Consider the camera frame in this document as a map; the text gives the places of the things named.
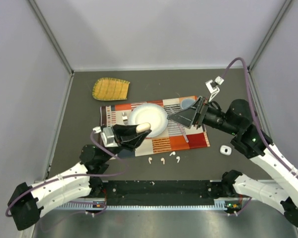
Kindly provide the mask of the white earbud charging case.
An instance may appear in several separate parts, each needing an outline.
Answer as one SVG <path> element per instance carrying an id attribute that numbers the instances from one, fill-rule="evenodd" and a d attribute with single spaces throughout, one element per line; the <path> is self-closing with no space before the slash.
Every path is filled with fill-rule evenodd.
<path id="1" fill-rule="evenodd" d="M 150 130 L 150 128 L 151 128 L 151 124 L 150 123 L 148 123 L 148 122 L 141 123 L 141 124 L 139 124 L 139 125 L 136 126 L 136 132 L 137 133 L 141 133 L 141 132 Z"/>

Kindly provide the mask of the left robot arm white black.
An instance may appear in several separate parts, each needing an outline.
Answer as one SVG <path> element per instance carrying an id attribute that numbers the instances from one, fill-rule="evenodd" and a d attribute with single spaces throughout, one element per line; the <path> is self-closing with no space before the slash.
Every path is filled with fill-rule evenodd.
<path id="1" fill-rule="evenodd" d="M 138 125 L 97 126 L 92 129 L 92 144 L 81 150 L 80 161 L 68 170 L 44 181 L 28 185 L 19 184 L 5 211 L 14 220 L 19 231 L 36 224 L 53 209 L 77 198 L 99 196 L 102 177 L 114 158 L 123 162 L 118 154 L 123 150 L 135 151 L 151 133 L 148 122 Z"/>

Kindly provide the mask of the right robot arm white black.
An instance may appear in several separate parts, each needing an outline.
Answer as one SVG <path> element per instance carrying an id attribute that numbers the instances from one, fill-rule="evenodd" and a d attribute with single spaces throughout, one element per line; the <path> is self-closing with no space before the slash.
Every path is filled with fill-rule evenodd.
<path id="1" fill-rule="evenodd" d="M 231 102 L 223 112 L 217 102 L 199 97 L 184 110 L 172 112 L 168 120 L 185 128 L 210 126 L 233 135 L 232 146 L 262 168 L 281 188 L 269 186 L 231 170 L 222 176 L 222 191 L 227 196 L 246 195 L 279 211 L 298 228 L 298 169 L 279 151 L 272 139 L 253 123 L 254 112 L 244 99 Z"/>

